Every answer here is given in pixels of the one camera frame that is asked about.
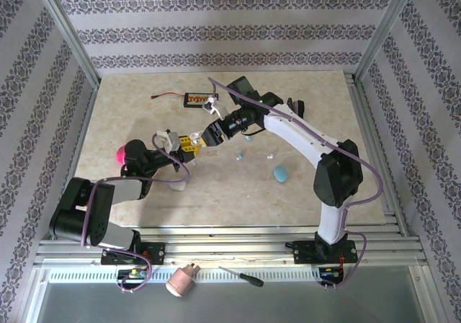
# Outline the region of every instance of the battery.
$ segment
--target battery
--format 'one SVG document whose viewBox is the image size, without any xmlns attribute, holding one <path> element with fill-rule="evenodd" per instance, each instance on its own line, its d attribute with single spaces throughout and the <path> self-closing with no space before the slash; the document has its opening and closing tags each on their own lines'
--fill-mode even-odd
<svg viewBox="0 0 461 323">
<path fill-rule="evenodd" d="M 184 95 L 184 108 L 201 108 L 211 95 L 199 92 L 186 92 Z"/>
</svg>

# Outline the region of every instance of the striped wallpaper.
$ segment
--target striped wallpaper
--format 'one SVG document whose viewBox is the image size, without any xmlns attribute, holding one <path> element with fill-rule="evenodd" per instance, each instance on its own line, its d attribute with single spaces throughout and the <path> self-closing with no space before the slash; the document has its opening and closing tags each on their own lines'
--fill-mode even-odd
<svg viewBox="0 0 461 323">
<path fill-rule="evenodd" d="M 101 74 L 352 73 L 390 0 L 61 0 Z"/>
<path fill-rule="evenodd" d="M 461 0 L 408 0 L 363 79 L 394 188 L 461 322 Z"/>
<path fill-rule="evenodd" d="M 17 322 L 91 84 L 41 0 L 0 0 L 0 322 Z"/>
</svg>

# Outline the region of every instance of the black clamp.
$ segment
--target black clamp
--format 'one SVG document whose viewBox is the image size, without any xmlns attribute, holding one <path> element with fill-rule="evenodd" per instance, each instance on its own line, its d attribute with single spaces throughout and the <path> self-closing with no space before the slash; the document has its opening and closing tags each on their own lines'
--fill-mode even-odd
<svg viewBox="0 0 461 323">
<path fill-rule="evenodd" d="M 336 264 L 340 257 L 343 257 L 344 263 L 356 263 L 358 259 L 355 242 L 347 240 L 346 236 L 333 245 L 325 246 L 317 239 L 287 242 L 285 247 L 293 250 L 295 264 Z"/>
<path fill-rule="evenodd" d="M 165 260 L 164 242 L 141 242 L 136 252 L 146 257 L 152 265 L 163 265 Z M 142 265 L 146 266 L 146 261 L 134 256 L 123 255 L 107 250 L 102 251 L 101 265 Z"/>
</svg>

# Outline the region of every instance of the light blue object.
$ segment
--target light blue object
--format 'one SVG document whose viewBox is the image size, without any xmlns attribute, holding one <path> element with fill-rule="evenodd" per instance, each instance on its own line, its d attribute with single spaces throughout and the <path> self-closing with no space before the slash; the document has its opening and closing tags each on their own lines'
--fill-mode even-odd
<svg viewBox="0 0 461 323">
<path fill-rule="evenodd" d="M 287 170 L 283 166 L 276 166 L 274 169 L 274 176 L 278 182 L 285 182 L 288 180 Z"/>
</svg>

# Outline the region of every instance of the yellow block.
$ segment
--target yellow block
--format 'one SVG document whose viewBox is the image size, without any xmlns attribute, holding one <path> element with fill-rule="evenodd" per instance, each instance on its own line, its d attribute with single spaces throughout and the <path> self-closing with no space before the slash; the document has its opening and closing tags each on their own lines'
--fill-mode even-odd
<svg viewBox="0 0 461 323">
<path fill-rule="evenodd" d="M 184 152 L 194 152 L 194 157 L 197 157 L 200 151 L 200 146 L 198 145 L 192 145 L 191 140 L 189 137 L 181 137 L 179 138 L 179 141 L 181 142 L 181 149 Z"/>
</svg>

